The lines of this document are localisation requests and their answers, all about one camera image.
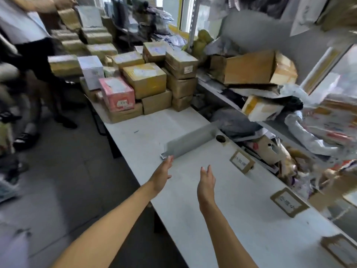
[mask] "right hand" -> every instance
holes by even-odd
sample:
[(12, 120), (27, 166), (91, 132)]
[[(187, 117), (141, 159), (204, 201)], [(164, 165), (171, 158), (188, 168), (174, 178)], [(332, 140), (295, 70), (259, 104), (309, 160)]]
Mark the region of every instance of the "right hand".
[(72, 8), (77, 4), (77, 0), (54, 0), (58, 10)]
[(197, 187), (201, 212), (207, 205), (215, 204), (215, 184), (216, 178), (213, 176), (211, 165), (208, 166), (207, 171), (201, 167), (201, 179)]

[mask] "white box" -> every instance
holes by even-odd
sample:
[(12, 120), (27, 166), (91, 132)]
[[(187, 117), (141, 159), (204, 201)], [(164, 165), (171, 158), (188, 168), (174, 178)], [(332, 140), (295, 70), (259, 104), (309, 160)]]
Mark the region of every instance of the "white box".
[(104, 78), (103, 64), (98, 56), (78, 57), (84, 79), (86, 79), (89, 90), (101, 89), (100, 78)]

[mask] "hand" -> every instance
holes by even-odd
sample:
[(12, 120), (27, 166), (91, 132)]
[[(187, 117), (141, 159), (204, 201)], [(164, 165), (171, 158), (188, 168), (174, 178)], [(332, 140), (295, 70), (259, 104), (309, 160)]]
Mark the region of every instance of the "hand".
[(54, 0), (54, 2), (58, 10), (72, 8), (77, 4), (77, 0)]
[(148, 183), (152, 182), (153, 184), (153, 198), (157, 196), (158, 193), (161, 192), (163, 187), (165, 186), (167, 180), (172, 176), (168, 174), (169, 168), (172, 167), (173, 156), (168, 156), (165, 161), (163, 161), (157, 169), (152, 174)]
[(216, 178), (213, 176), (211, 165), (208, 166), (207, 171), (201, 167), (201, 179), (197, 187), (201, 212), (207, 205), (215, 204), (215, 184)]

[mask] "left hand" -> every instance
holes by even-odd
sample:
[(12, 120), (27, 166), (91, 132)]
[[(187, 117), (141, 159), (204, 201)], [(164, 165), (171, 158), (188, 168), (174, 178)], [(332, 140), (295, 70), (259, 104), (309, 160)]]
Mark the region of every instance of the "left hand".
[(173, 162), (173, 156), (168, 156), (165, 161), (163, 161), (157, 169), (154, 171), (152, 176), (150, 177), (148, 183), (152, 182), (154, 186), (154, 197), (158, 195), (158, 193), (161, 192), (161, 190), (164, 188), (167, 180), (171, 178), (172, 176), (168, 174), (169, 168), (172, 167), (172, 162)]

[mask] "white sock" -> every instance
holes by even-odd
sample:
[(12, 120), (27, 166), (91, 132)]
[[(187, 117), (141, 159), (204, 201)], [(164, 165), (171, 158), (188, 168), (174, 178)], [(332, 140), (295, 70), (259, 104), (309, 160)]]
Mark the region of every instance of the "white sock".
[(25, 133), (32, 134), (32, 135), (36, 134), (37, 133), (36, 124), (33, 122), (28, 123), (25, 128)]
[(14, 115), (14, 116), (21, 116), (21, 112), (18, 106), (12, 106), (9, 108), (9, 111)]

